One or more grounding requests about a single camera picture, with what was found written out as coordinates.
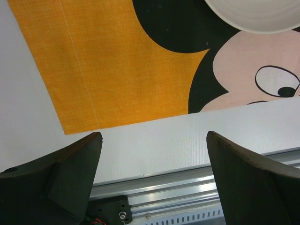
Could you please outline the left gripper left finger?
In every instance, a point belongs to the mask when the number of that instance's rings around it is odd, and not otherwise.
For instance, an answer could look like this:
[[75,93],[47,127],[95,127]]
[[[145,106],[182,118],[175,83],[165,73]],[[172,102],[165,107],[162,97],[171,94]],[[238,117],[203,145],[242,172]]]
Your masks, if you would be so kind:
[[0,174],[2,225],[78,225],[89,203],[103,138],[75,143]]

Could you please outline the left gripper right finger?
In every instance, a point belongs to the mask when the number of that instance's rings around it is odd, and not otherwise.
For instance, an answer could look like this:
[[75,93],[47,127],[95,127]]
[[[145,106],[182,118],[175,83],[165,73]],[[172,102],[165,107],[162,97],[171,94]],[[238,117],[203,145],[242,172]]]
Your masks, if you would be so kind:
[[243,148],[220,134],[206,137],[228,225],[298,225],[300,170]]

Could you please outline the orange Mickey Mouse placemat cloth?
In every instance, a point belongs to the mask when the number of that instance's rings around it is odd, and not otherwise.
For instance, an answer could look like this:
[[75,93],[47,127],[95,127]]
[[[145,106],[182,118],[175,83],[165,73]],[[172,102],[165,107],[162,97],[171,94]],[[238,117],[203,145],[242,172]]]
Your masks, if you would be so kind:
[[300,30],[203,0],[10,0],[65,134],[297,97]]

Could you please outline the cream ceramic plate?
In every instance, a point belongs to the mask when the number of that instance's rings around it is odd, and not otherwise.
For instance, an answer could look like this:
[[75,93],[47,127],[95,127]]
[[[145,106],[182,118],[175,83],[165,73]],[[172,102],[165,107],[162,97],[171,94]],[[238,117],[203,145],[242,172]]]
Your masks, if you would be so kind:
[[224,22],[256,34],[272,34],[300,26],[298,0],[207,0]]

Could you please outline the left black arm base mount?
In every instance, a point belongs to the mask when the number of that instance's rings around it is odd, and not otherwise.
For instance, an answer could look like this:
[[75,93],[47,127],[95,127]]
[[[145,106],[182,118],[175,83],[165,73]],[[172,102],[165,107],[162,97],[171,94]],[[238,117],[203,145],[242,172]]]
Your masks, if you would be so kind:
[[133,221],[125,195],[89,201],[81,225],[128,225]]

